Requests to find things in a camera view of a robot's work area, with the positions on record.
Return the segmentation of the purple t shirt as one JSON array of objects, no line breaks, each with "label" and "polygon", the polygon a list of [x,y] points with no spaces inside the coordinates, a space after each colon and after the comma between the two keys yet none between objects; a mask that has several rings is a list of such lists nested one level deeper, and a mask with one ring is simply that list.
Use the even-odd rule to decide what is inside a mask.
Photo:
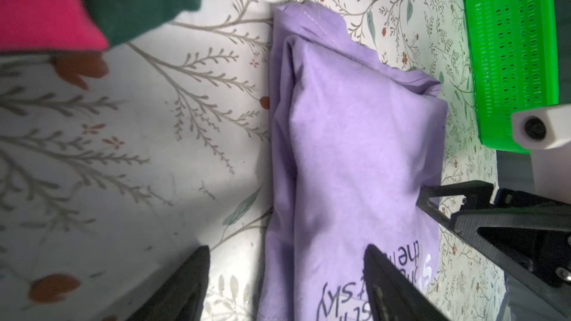
[{"label": "purple t shirt", "polygon": [[383,64],[313,2],[274,9],[269,74],[274,203],[258,319],[371,320],[368,245],[425,290],[440,232],[416,201],[441,182],[440,83]]}]

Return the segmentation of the green plastic basket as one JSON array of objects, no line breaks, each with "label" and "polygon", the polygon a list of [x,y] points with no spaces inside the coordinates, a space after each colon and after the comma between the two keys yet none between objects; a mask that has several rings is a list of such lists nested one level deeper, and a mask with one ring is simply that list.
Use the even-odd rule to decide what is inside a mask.
[{"label": "green plastic basket", "polygon": [[554,0],[465,0],[481,143],[527,154],[512,115],[559,104]]}]

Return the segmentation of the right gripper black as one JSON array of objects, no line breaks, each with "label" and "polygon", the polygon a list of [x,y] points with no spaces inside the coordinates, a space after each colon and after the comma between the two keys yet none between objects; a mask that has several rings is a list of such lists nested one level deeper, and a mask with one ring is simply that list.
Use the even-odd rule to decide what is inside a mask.
[{"label": "right gripper black", "polygon": [[494,192],[485,181],[422,187],[416,206],[570,316],[570,206],[500,189],[486,209]]}]

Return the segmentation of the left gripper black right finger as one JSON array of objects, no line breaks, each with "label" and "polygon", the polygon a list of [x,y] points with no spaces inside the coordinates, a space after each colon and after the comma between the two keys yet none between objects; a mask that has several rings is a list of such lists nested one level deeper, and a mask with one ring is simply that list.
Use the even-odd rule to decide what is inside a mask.
[{"label": "left gripper black right finger", "polygon": [[364,281],[374,320],[448,320],[375,245],[364,253]]}]

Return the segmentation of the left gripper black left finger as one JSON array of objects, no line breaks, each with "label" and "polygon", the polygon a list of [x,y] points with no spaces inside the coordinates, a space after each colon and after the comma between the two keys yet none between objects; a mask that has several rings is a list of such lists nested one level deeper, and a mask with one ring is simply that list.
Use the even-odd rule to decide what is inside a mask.
[{"label": "left gripper black left finger", "polygon": [[130,320],[200,320],[209,283],[211,251],[199,247]]}]

